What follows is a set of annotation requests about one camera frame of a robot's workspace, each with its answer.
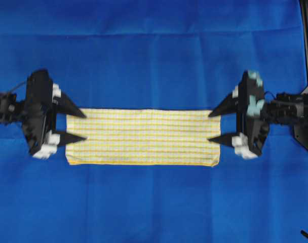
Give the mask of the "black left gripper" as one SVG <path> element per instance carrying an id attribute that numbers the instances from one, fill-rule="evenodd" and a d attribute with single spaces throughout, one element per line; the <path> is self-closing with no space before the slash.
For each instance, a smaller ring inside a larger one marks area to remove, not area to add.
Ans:
<path id="1" fill-rule="evenodd" d="M 66 131 L 55 131 L 48 124 L 49 114 L 54 111 L 79 118 L 87 116 L 61 92 L 53 83 L 47 69 L 34 71 L 27 78 L 26 96 L 23 108 L 22 131 L 29 148 L 29 154 L 38 159 L 48 159 L 57 152 L 57 146 L 85 141 Z"/>

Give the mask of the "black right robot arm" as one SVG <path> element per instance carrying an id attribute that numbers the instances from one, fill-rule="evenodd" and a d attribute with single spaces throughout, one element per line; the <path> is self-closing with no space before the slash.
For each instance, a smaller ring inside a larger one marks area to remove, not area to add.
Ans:
<path id="1" fill-rule="evenodd" d="M 263 80 L 257 71 L 246 70 L 241 81 L 209 117 L 236 114 L 237 130 L 209 139 L 228 146 L 244 159 L 262 155 L 270 125 L 293 128 L 296 141 L 308 151 L 308 86 L 299 94 L 280 93 L 267 101 Z"/>

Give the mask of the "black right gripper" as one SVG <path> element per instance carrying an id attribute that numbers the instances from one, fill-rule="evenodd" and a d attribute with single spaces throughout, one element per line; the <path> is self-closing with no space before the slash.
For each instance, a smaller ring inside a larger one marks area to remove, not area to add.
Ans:
<path id="1" fill-rule="evenodd" d="M 237 132 L 208 138 L 209 142 L 232 147 L 243 159 L 254 159 L 262 149 L 270 131 L 262 110 L 266 105 L 263 81 L 258 72 L 246 70 L 240 83 L 229 93 L 209 117 L 237 114 Z"/>

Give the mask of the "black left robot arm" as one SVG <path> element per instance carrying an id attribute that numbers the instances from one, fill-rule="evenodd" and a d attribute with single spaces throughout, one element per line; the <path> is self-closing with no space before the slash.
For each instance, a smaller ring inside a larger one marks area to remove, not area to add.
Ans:
<path id="1" fill-rule="evenodd" d="M 54 83 L 47 69 L 34 71 L 25 81 L 25 99 L 17 101 L 13 89 L 0 92 L 0 124 L 20 123 L 29 154 L 48 159 L 58 147 L 85 141 L 85 137 L 56 129 L 57 114 L 86 115 Z"/>

